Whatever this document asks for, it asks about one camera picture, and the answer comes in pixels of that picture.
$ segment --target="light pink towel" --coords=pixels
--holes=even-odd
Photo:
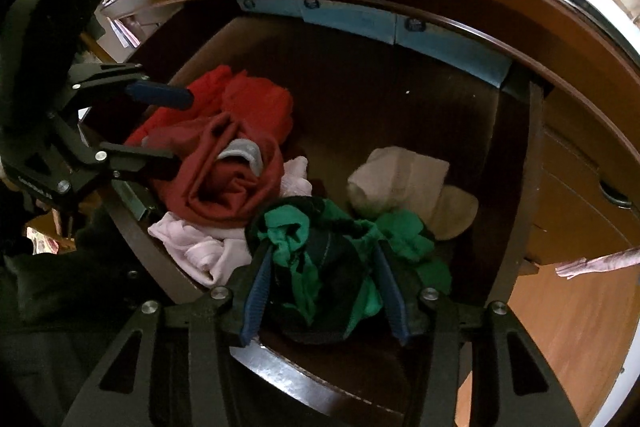
[[[192,225],[172,212],[151,225],[176,264],[207,288],[226,284],[233,270],[251,263],[244,229],[215,229]]]
[[[634,264],[640,264],[640,247],[629,248],[628,250],[591,259],[590,261],[583,257],[571,263],[561,263],[556,266],[556,273],[560,277],[571,279],[581,273],[608,272],[633,266]]]
[[[306,166],[309,160],[298,156],[284,164],[284,176],[280,181],[280,197],[310,196],[311,182],[306,179]]]

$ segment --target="beige cloth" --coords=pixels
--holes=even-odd
[[[375,149],[350,177],[347,195],[353,208],[367,219],[395,208],[420,217],[438,241],[452,239],[473,223],[478,200],[445,185],[449,163],[403,149]]]

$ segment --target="blue gripper pad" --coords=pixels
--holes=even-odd
[[[171,107],[181,111],[193,105],[193,93],[184,87],[166,86],[159,82],[139,80],[125,89],[126,93],[137,102]]]
[[[382,302],[385,306],[386,318],[389,321],[393,336],[398,339],[401,345],[405,345],[411,338],[409,326],[407,322],[406,306],[402,293],[389,263],[386,261],[385,254],[376,245],[373,251],[373,275],[376,286],[382,296]]]
[[[248,346],[260,329],[271,286],[271,250],[270,248],[264,255],[255,275],[254,285],[244,301],[242,329],[239,334],[242,347]]]

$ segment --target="wooden floor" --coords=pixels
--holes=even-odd
[[[619,374],[640,316],[640,266],[558,277],[554,266],[519,277],[509,304],[529,330],[588,426]],[[471,378],[458,393],[456,424],[468,427]]]

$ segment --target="dark red cloth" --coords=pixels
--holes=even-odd
[[[229,66],[218,66],[192,82],[193,105],[185,111],[160,107],[137,128],[125,142],[139,146],[152,129],[176,123],[231,112],[254,129],[272,134],[283,143],[291,132],[293,99],[288,90],[267,78],[247,76],[246,71],[234,75]]]
[[[216,160],[236,138],[247,138],[260,148],[264,169],[259,178],[244,160]],[[284,167],[278,142],[231,113],[153,129],[145,146],[172,150],[182,160],[172,181],[155,180],[154,186],[170,211],[192,223],[244,227],[258,206],[280,195]]]

